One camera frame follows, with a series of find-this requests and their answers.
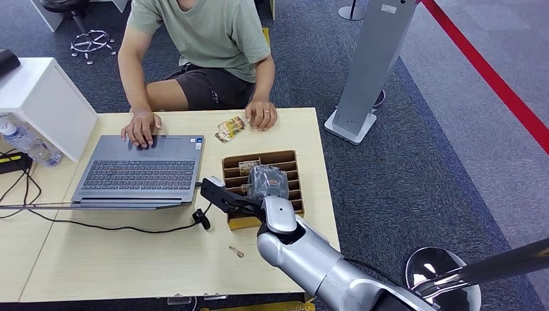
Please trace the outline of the person's right hand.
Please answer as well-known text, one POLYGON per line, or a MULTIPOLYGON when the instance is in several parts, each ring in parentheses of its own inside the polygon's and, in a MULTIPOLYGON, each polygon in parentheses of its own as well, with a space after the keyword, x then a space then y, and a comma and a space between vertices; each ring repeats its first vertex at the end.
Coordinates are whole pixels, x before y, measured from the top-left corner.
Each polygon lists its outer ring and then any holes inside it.
POLYGON ((121 129, 120 138, 129 141, 133 146, 151 147, 154 143, 153 133, 162 129, 161 118, 148 109, 138 109, 125 127, 121 129))

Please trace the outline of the person's left hand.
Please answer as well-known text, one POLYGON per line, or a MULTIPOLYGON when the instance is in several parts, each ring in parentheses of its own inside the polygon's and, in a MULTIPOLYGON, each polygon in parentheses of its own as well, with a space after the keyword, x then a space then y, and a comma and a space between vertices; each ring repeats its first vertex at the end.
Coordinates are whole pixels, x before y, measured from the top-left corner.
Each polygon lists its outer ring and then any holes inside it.
POLYGON ((268 99, 252 99, 245 108, 245 118, 252 129, 267 131, 276 124, 278 113, 268 99))

